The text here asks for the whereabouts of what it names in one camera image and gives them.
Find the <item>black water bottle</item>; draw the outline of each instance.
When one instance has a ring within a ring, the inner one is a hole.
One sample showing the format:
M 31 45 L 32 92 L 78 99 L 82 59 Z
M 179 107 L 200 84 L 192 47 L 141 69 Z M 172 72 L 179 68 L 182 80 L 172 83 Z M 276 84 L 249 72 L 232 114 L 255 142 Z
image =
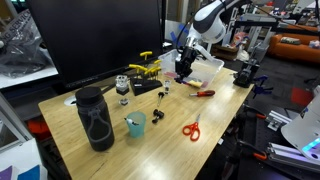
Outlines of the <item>black water bottle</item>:
M 76 92 L 78 113 L 92 149 L 104 151 L 114 142 L 107 103 L 101 89 L 85 87 Z

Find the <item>plastic bag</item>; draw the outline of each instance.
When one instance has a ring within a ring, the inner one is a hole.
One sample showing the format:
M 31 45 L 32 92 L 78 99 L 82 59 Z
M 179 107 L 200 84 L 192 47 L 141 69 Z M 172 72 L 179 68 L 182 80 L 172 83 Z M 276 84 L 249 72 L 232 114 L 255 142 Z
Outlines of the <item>plastic bag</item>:
M 22 77 L 46 66 L 47 59 L 39 51 L 42 38 L 29 10 L 21 12 L 7 25 L 0 40 L 4 42 L 0 52 L 1 74 Z

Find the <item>white container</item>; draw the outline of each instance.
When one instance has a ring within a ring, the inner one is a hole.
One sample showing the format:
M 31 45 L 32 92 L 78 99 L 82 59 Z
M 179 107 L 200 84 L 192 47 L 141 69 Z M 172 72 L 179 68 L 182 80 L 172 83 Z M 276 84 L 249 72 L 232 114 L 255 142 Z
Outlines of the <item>white container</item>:
M 160 55 L 161 61 L 161 73 L 169 78 L 176 78 L 177 73 L 175 72 L 175 61 L 179 58 L 177 50 L 171 50 L 170 52 Z M 191 69 L 193 72 L 183 80 L 185 82 L 195 81 L 201 82 L 201 89 L 206 89 L 213 81 L 214 77 L 218 74 L 220 69 L 223 67 L 224 62 L 219 59 L 213 58 L 210 60 L 195 60 Z

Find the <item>black stand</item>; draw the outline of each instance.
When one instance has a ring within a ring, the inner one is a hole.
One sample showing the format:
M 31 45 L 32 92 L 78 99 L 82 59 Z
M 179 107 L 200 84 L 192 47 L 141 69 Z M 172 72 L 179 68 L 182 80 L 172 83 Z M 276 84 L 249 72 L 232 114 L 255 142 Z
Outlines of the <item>black stand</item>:
M 143 94 L 145 92 L 154 90 L 162 86 L 162 83 L 158 80 L 147 80 L 147 79 L 130 79 L 130 85 L 135 96 Z

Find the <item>red scissors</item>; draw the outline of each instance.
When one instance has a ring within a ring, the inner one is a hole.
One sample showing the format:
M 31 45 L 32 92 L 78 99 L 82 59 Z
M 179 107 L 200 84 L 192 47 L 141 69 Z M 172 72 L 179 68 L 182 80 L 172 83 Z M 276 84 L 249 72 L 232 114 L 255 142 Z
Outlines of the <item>red scissors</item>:
M 200 114 L 197 116 L 196 122 L 183 127 L 182 133 L 186 136 L 190 135 L 191 141 L 197 141 L 200 137 L 200 129 L 198 127 Z

